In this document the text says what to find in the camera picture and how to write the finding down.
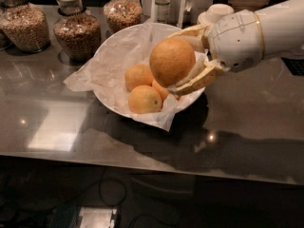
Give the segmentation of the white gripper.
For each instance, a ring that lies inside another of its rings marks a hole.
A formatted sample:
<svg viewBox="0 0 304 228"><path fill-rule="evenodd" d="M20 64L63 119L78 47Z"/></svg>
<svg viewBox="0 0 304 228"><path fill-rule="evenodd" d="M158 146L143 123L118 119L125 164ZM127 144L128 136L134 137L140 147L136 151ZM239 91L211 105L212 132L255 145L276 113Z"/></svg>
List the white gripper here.
<svg viewBox="0 0 304 228"><path fill-rule="evenodd" d="M194 25L174 32L167 40L178 50L209 50L213 59L198 59L184 79L168 87L170 93L180 96L209 86L224 70L239 72L256 66L263 58L260 21L248 10L222 17L211 31L209 26Z"/></svg>

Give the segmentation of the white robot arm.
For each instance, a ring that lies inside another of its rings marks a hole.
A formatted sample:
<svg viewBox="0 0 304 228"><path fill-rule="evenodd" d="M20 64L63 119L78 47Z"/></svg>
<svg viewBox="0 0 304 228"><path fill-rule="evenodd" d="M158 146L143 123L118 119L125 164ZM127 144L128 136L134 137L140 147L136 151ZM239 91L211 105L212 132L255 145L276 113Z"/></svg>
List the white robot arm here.
<svg viewBox="0 0 304 228"><path fill-rule="evenodd" d="M245 9L220 18L214 25L196 25L172 36L210 54L200 57L185 78L168 87L174 94L186 95L209 86L227 71L240 72L265 59L301 59L304 0L287 0L256 11Z"/></svg>

